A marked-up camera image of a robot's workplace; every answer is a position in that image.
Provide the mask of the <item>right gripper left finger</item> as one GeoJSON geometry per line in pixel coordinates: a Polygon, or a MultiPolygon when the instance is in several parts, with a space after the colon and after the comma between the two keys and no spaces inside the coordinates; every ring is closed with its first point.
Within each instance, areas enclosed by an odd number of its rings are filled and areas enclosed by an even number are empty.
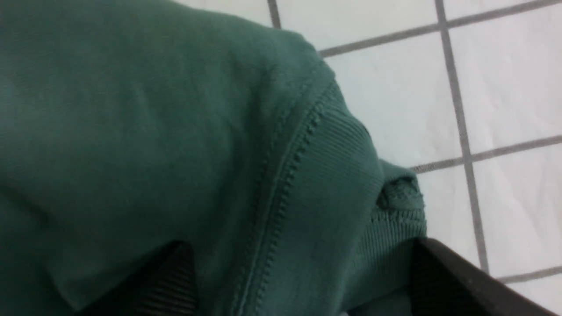
{"type": "Polygon", "coordinates": [[[175,241],[79,315],[194,316],[197,309],[193,249],[175,241]]]}

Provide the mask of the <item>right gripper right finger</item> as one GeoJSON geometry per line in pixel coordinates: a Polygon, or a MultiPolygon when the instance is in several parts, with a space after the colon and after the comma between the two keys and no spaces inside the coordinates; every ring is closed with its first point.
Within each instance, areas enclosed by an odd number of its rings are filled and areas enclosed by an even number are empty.
{"type": "Polygon", "coordinates": [[[409,297],[414,316],[552,316],[432,238],[414,241],[409,297]]]}

